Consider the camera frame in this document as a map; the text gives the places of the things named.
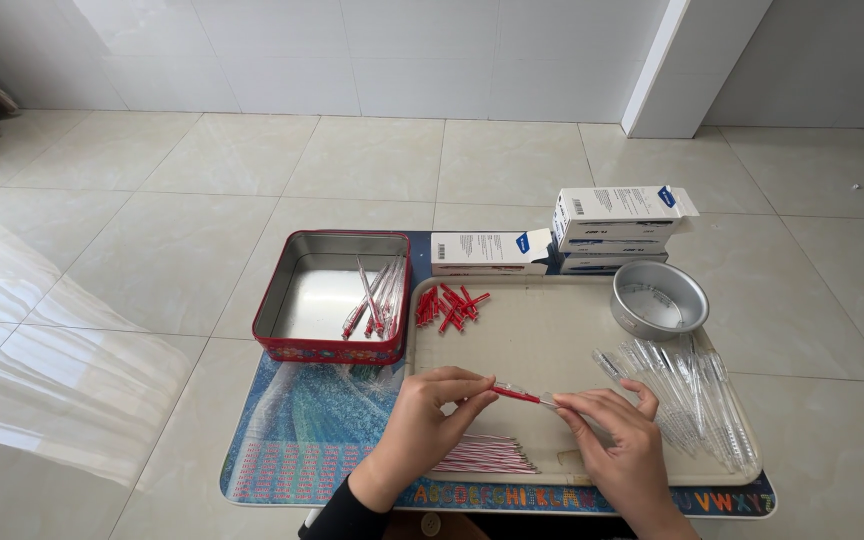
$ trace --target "beige tray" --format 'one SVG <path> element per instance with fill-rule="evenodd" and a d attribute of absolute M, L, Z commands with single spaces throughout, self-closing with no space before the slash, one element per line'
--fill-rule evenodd
<path fill-rule="evenodd" d="M 445 283 L 458 290 L 465 285 L 472 297 L 488 292 L 477 323 L 466 321 L 466 332 L 450 327 L 439 334 L 439 324 L 416 328 L 416 302 L 433 285 Z M 448 276 L 431 277 L 412 295 L 411 336 L 406 350 L 407 373 L 458 365 L 483 375 L 495 374 L 502 383 L 533 393 L 577 392 L 610 387 L 612 383 L 592 358 L 592 350 L 616 352 L 633 337 L 616 323 L 609 310 L 611 276 Z M 696 332 L 702 348 L 713 350 L 708 336 Z M 674 347 L 668 343 L 664 346 Z M 742 404 L 739 415 L 756 452 L 759 441 Z M 475 420 L 470 434 L 512 436 L 541 473 L 430 472 L 447 482 L 535 485 L 592 485 L 569 427 L 554 412 L 527 401 L 499 398 Z M 728 472 L 701 449 L 696 457 L 665 445 L 670 485 L 747 485 L 750 475 Z"/>

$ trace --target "black sleeve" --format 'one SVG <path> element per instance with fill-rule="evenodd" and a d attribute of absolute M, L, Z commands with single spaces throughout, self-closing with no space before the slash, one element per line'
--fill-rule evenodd
<path fill-rule="evenodd" d="M 353 495 L 346 478 L 302 540 L 380 540 L 391 514 L 391 510 L 379 514 L 366 508 Z"/>

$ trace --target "button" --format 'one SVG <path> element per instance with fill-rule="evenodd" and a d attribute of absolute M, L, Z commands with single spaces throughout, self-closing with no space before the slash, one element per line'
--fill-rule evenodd
<path fill-rule="evenodd" d="M 422 516 L 422 521 L 418 526 L 425 536 L 435 536 L 439 534 L 439 529 L 442 528 L 442 520 L 439 519 L 439 514 L 428 512 Z"/>

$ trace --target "tiled floor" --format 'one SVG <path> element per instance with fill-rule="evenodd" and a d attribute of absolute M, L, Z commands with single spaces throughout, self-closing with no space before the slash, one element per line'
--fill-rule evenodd
<path fill-rule="evenodd" d="M 0 138 L 0 538 L 290 538 L 219 469 L 249 323 L 303 228 L 525 229 L 672 184 L 779 497 L 709 538 L 864 537 L 864 130 L 29 110 Z M 852 189 L 854 184 L 861 189 Z"/>

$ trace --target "aluminum pot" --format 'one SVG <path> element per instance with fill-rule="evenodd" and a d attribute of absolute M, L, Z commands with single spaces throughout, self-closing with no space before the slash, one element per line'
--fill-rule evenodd
<path fill-rule="evenodd" d="M 637 260 L 615 272 L 611 312 L 636 338 L 666 341 L 701 327 L 709 318 L 709 298 L 675 266 Z"/>

